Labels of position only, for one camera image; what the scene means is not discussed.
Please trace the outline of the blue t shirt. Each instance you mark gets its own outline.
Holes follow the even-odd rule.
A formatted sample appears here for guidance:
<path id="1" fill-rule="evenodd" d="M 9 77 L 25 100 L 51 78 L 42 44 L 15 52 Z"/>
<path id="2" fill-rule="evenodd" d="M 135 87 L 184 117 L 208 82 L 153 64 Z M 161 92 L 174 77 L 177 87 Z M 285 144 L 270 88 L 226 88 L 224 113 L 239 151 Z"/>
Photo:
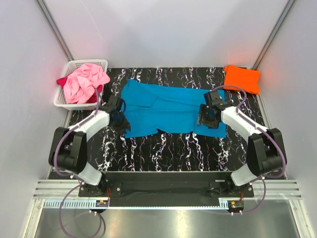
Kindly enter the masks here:
<path id="1" fill-rule="evenodd" d="M 211 129 L 197 125 L 200 105 L 208 89 L 159 86 L 129 79 L 121 91 L 125 117 L 131 125 L 127 138 L 163 131 L 171 134 L 194 132 L 208 137 L 226 137 L 226 125 Z"/>

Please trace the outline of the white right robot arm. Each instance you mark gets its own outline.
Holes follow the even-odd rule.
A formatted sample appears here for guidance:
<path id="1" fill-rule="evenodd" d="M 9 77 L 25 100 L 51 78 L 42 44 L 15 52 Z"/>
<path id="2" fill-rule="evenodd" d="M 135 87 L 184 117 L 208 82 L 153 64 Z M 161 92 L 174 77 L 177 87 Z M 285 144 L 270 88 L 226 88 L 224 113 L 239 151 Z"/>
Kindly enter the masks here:
<path id="1" fill-rule="evenodd" d="M 267 176 L 284 176 L 287 159 L 282 133 L 279 129 L 268 129 L 242 113 L 239 106 L 225 102 L 216 90 L 204 94 L 205 104 L 200 105 L 197 125 L 216 129 L 220 123 L 231 127 L 246 142 L 246 163 L 224 180 L 211 182 L 211 195 L 240 196 L 248 186 Z"/>

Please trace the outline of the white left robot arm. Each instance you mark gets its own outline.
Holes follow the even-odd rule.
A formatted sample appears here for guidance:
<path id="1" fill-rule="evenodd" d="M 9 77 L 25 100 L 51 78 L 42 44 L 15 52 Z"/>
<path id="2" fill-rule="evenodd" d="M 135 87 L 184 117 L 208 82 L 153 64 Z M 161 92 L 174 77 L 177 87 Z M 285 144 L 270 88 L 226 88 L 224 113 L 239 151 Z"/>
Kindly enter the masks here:
<path id="1" fill-rule="evenodd" d="M 59 176 L 72 176 L 82 185 L 90 186 L 95 196 L 104 195 L 109 189 L 106 176 L 88 162 L 87 142 L 101 129 L 110 127 L 118 134 L 131 130 L 124 115 L 126 104 L 117 96 L 110 96 L 107 103 L 96 109 L 79 123 L 58 127 L 53 136 L 49 164 Z"/>

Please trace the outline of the red t shirt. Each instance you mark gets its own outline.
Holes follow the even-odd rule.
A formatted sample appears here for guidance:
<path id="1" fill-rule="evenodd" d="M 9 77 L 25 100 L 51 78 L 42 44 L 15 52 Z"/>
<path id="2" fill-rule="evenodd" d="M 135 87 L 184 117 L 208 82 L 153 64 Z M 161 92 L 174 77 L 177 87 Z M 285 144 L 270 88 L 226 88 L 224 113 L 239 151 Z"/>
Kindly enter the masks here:
<path id="1" fill-rule="evenodd" d="M 97 102 L 97 97 L 103 90 L 103 85 L 93 86 L 92 81 L 80 76 L 71 78 L 69 75 L 56 81 L 61 86 L 67 104 L 86 104 Z"/>

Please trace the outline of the pink t shirt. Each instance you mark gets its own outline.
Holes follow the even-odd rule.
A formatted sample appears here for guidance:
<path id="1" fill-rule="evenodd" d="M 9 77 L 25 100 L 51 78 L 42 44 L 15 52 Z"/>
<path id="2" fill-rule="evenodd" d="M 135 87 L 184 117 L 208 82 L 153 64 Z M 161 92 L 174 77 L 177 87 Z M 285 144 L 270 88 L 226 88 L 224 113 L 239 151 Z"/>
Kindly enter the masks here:
<path id="1" fill-rule="evenodd" d="M 62 87 L 68 104 L 86 104 L 97 101 L 96 92 L 102 91 L 110 77 L 100 65 L 85 63 L 56 82 Z"/>

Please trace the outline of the folded orange t shirt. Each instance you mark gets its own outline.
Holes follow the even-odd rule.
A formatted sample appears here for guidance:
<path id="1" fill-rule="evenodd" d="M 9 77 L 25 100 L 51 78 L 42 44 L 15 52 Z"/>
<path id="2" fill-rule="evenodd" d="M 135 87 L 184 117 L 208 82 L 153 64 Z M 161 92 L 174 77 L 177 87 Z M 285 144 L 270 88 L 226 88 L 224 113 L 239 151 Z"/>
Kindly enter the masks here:
<path id="1" fill-rule="evenodd" d="M 258 85 L 261 74 L 260 71 L 240 68 L 233 65 L 226 66 L 224 71 L 224 89 L 235 91 L 244 90 L 247 93 L 260 94 Z"/>

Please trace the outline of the white plastic laundry basket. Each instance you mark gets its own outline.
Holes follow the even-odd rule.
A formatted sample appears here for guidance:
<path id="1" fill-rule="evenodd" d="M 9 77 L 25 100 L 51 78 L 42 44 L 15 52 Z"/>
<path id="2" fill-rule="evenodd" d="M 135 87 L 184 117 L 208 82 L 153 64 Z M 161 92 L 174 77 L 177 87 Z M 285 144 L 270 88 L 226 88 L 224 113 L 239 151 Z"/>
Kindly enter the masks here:
<path id="1" fill-rule="evenodd" d="M 85 63 L 93 63 L 102 67 L 104 71 L 107 71 L 108 62 L 105 59 L 78 59 L 69 61 L 64 67 L 61 77 L 65 77 L 72 73 L 74 70 L 79 68 Z M 63 89 L 61 86 L 57 86 L 57 91 L 53 100 L 53 104 L 56 107 L 62 107 L 69 111 L 80 111 L 80 110 L 93 110 L 96 108 L 97 103 L 86 103 L 86 104 L 67 104 L 64 96 Z"/>

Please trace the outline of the aluminium frame rail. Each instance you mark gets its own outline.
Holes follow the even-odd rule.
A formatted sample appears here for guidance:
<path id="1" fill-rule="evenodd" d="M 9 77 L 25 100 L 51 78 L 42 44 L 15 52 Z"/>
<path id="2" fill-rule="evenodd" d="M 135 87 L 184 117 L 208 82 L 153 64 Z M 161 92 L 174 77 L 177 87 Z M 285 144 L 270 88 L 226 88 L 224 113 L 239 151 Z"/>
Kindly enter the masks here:
<path id="1" fill-rule="evenodd" d="M 222 180 L 213 182 L 205 181 L 114 181 L 109 183 L 110 196 L 121 197 L 127 192 L 149 192 L 149 193 L 176 193 L 177 190 L 186 194 L 198 194 L 198 191 L 205 191 L 209 194 L 208 189 L 216 189 L 219 184 L 224 183 Z M 62 199 L 68 192 L 69 197 L 76 199 L 78 197 L 105 197 L 101 192 L 93 191 L 88 185 L 80 185 L 77 181 L 66 179 L 49 179 L 40 180 L 35 189 L 34 199 Z M 249 183 L 243 189 L 244 198 L 259 199 L 266 192 L 266 199 L 300 199 L 298 185 L 294 180 L 258 180 Z"/>

